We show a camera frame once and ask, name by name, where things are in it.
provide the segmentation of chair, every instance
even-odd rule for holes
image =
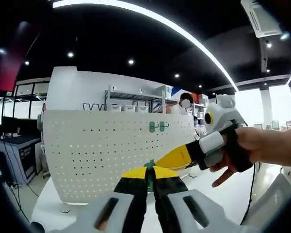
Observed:
[[[273,130],[280,130],[279,121],[278,120],[272,120],[272,129]]]
[[[243,225],[263,227],[286,202],[290,194],[289,181],[283,174],[279,174],[264,195],[250,207]]]
[[[254,128],[257,128],[257,129],[263,129],[263,125],[262,124],[254,124]]]

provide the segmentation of black cable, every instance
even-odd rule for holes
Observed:
[[[251,189],[250,189],[249,204],[248,204],[248,208],[247,208],[246,212],[244,213],[244,216],[242,218],[242,221],[241,221],[240,225],[242,225],[243,222],[245,221],[245,219],[246,219],[246,217],[248,215],[249,209],[250,209],[250,205],[251,205],[251,202],[252,202],[252,190],[253,190],[253,183],[254,183],[255,173],[256,173],[256,164],[253,164],[253,176],[252,176],[252,184],[251,184]]]
[[[10,146],[11,146],[11,149],[12,149],[12,151],[13,151],[14,157],[15,157],[15,159],[16,159],[16,162],[17,162],[18,168],[19,168],[19,170],[21,171],[21,168],[20,168],[19,162],[18,162],[17,157],[16,157],[16,155],[15,155],[15,152],[14,152],[14,150],[13,150],[12,144],[11,144],[11,143],[9,143],[9,144],[10,144]],[[24,176],[23,176],[23,173],[20,172],[20,174],[21,174],[21,177],[23,178],[23,180],[25,181],[25,178],[24,178]],[[26,182],[25,182],[25,184],[28,186],[28,188],[29,188],[29,189],[30,189],[30,190],[31,190],[31,191],[32,191],[32,192],[33,192],[37,197],[39,197],[39,195],[37,195],[37,193],[33,191],[33,189],[29,186],[29,184],[27,184]]]
[[[13,189],[10,188],[10,190],[11,190],[13,196],[15,197],[15,200],[16,200],[16,202],[17,202],[17,205],[19,206],[19,211],[18,211],[18,212],[21,212],[21,213],[24,215],[24,217],[26,218],[26,220],[27,220],[28,222],[30,222],[29,219],[27,218],[27,216],[25,215],[23,209],[21,208],[20,199],[19,199],[19,202],[18,202],[18,201],[17,201],[17,198],[16,198],[16,195],[15,195],[15,193],[14,193],[14,191],[13,191]]]
[[[17,181],[17,178],[16,178],[16,174],[15,174],[15,171],[14,171],[14,168],[13,168],[12,161],[11,161],[11,159],[9,157],[9,153],[8,153],[8,150],[7,150],[6,145],[5,145],[5,141],[3,141],[3,144],[4,144],[4,147],[5,147],[6,155],[7,155],[8,159],[9,159],[9,161],[10,161],[10,164],[11,164],[11,167],[12,167],[12,171],[13,171],[13,174],[14,174],[14,178],[15,178],[15,181],[16,181],[18,201],[17,201],[17,198],[16,198],[16,195],[15,195],[14,191],[11,189],[11,187],[9,187],[9,188],[12,191],[13,196],[15,197],[15,200],[17,202],[17,205],[19,206],[19,210],[22,212],[22,214],[28,220],[28,222],[30,222],[29,219],[27,218],[27,216],[25,215],[23,209],[21,208],[20,197],[19,197],[19,185],[18,185],[18,181]]]

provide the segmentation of white pegboard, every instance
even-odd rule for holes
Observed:
[[[192,142],[192,116],[47,110],[43,135],[48,166],[63,202],[88,203],[112,191],[123,172]],[[164,132],[149,123],[169,124]]]

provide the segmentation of finger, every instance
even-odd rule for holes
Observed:
[[[221,170],[222,168],[226,167],[226,162],[225,160],[222,160],[220,162],[218,162],[217,164],[213,165],[212,167],[210,167],[210,172],[216,172]]]
[[[237,172],[237,169],[235,168],[234,164],[231,161],[231,158],[228,155],[225,155],[225,161],[226,161],[226,165],[227,165],[228,169],[231,172],[233,172],[233,173]]]
[[[99,231],[104,231],[104,230],[106,229],[106,227],[107,227],[107,223],[108,223],[107,220],[101,222],[100,225],[98,226],[98,230],[99,230]]]
[[[228,178],[230,178],[234,173],[227,169],[215,182],[212,183],[212,187],[218,187],[220,184],[222,184],[224,181],[226,181]]]

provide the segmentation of wall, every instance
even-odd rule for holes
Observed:
[[[155,95],[155,89],[163,84],[123,75],[77,71],[76,67],[55,67],[48,87],[47,109],[83,110],[83,103],[98,103],[101,107],[109,85],[116,86],[118,91],[139,93],[142,89],[143,94]],[[182,92],[178,91],[172,98],[179,99]],[[132,105],[132,101],[111,102]]]

